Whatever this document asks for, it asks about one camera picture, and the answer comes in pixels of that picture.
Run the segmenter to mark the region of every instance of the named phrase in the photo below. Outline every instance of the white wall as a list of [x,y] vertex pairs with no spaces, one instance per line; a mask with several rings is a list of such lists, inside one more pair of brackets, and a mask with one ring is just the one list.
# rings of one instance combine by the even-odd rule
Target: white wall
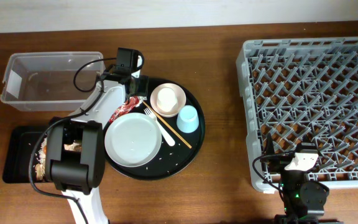
[[0,32],[358,20],[358,0],[0,0]]

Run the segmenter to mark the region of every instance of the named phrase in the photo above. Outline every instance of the round black tray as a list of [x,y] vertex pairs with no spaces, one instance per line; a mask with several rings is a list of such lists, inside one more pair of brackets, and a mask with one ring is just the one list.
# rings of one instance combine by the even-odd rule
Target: round black tray
[[[152,94],[153,90],[163,83],[174,83],[178,85],[177,83],[170,80],[150,78],[147,99],[150,99],[150,95]],[[192,105],[197,109],[200,125],[195,132],[187,134],[181,132],[177,128],[177,116],[172,118],[163,117],[163,119],[191,145],[191,149],[187,147],[185,143],[183,143],[175,134],[173,134],[161,121],[159,121],[161,126],[167,130],[167,132],[175,140],[175,145],[172,147],[169,146],[165,142],[164,138],[162,138],[161,148],[157,155],[150,162],[139,167],[124,167],[115,163],[107,155],[105,148],[104,152],[106,159],[114,169],[128,177],[132,177],[138,180],[159,180],[178,173],[193,161],[198,151],[200,151],[201,145],[204,141],[205,119],[203,110],[201,109],[201,106],[197,102],[196,98],[186,88],[183,86],[180,87],[186,93],[186,105]],[[151,106],[150,100],[147,100],[146,103]],[[131,113],[144,113],[145,108],[146,106],[141,104],[140,106],[134,108]],[[106,131],[109,126],[110,123],[104,127],[104,136],[106,135]]]

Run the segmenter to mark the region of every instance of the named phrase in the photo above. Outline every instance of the chopstick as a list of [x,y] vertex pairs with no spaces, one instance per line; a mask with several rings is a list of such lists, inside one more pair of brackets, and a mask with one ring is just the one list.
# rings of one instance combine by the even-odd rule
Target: chopstick
[[145,101],[143,101],[143,104],[146,105],[146,107],[148,107],[148,109],[150,109],[159,118],[159,120],[166,125],[166,127],[168,127],[181,141],[183,141],[183,143],[185,143],[185,145],[187,145],[187,147],[191,149],[191,145],[186,142],[186,140],[184,140],[180,134],[178,134],[164,119],[162,119],[162,117],[156,113],[153,108],[151,108]]

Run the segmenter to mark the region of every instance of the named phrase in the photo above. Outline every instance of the black tray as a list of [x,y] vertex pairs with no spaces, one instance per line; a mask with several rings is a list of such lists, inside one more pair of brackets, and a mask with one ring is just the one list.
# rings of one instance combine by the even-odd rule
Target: black tray
[[[163,84],[163,83],[174,83],[175,82],[164,80],[161,78],[150,78],[149,80],[149,90],[147,99],[150,99],[150,95],[153,90]],[[162,178],[170,177],[184,169],[192,160],[196,157],[197,153],[200,151],[201,145],[204,141],[205,135],[205,119],[203,110],[201,109],[200,104],[197,102],[196,98],[183,86],[180,86],[186,93],[186,105],[192,105],[197,109],[198,117],[200,120],[200,125],[198,129],[190,134],[183,133],[177,128],[177,116],[172,118],[163,118],[177,133],[179,133],[191,146],[189,149],[185,143],[183,143],[176,135],[174,135],[162,122],[160,124],[167,130],[167,132],[175,140],[174,146],[169,146],[164,138],[162,139],[162,144],[157,155],[145,165],[139,167],[124,167],[116,164],[108,155],[105,150],[105,155],[107,161],[111,166],[116,169],[118,172],[132,177],[138,180],[159,180]],[[145,105],[141,104],[139,107],[134,108],[131,113],[144,113]],[[104,127],[104,135],[110,123]]]
[[[19,126],[12,131],[4,173],[2,174],[2,180],[5,183],[29,183],[30,154],[34,144],[37,143],[38,138],[45,130],[45,126]],[[37,163],[37,159],[34,158],[33,166]]]

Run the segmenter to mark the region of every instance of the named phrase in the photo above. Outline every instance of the gray plastic container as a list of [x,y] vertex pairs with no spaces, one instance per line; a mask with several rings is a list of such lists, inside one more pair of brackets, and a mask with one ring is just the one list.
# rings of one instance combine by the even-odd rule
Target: gray plastic container
[[[254,188],[274,192],[252,169],[268,133],[276,153],[312,136],[323,156],[308,179],[358,188],[358,37],[248,40],[236,65]],[[278,185],[280,174],[256,168]]]
[[[13,54],[6,67],[1,101],[19,111],[74,111],[91,93],[73,85],[75,72],[87,62],[103,58],[100,52],[39,52]],[[88,65],[77,77],[80,88],[89,89],[103,62]]]

